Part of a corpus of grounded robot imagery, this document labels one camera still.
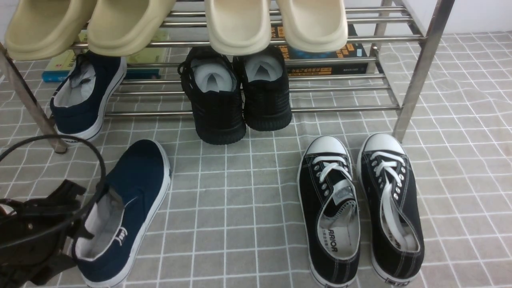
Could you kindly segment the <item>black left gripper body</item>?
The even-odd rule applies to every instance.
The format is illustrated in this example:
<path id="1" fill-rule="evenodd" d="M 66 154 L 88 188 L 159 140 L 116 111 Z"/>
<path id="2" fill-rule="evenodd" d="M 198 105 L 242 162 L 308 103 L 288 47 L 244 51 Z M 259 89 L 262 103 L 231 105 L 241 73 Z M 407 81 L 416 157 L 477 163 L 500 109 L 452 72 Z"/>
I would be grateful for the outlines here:
<path id="1" fill-rule="evenodd" d="M 81 222 L 72 217 L 82 208 L 78 197 L 85 192 L 66 179 L 44 198 L 1 200 L 2 288 L 20 288 L 27 282 L 43 286 L 76 266 L 64 248 L 78 232 Z"/>

